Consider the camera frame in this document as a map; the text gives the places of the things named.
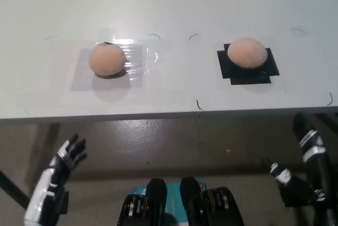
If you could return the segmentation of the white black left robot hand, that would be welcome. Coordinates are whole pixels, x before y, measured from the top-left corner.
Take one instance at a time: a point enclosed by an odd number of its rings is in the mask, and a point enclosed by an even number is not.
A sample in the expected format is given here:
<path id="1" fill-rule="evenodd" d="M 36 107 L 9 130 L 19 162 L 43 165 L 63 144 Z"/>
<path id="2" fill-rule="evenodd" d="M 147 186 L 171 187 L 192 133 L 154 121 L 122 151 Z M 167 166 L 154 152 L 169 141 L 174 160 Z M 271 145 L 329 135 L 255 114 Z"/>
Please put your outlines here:
<path id="1" fill-rule="evenodd" d="M 24 216 L 24 225 L 56 225 L 68 209 L 65 184 L 77 165 L 86 159 L 86 140 L 74 134 L 67 139 L 42 172 Z"/>

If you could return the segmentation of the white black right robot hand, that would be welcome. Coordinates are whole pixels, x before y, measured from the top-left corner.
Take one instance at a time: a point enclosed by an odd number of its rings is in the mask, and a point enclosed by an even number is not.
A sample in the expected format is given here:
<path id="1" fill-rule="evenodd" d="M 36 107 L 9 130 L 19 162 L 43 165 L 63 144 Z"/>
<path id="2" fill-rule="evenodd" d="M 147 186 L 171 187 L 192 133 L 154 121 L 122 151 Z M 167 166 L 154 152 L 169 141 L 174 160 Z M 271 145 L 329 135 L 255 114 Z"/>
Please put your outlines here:
<path id="1" fill-rule="evenodd" d="M 337 225 L 337 187 L 323 139 L 310 119 L 301 113 L 293 119 L 293 132 L 305 164 L 306 180 L 269 159 L 264 164 L 278 183 L 286 207 L 310 205 L 315 212 L 314 225 Z"/>

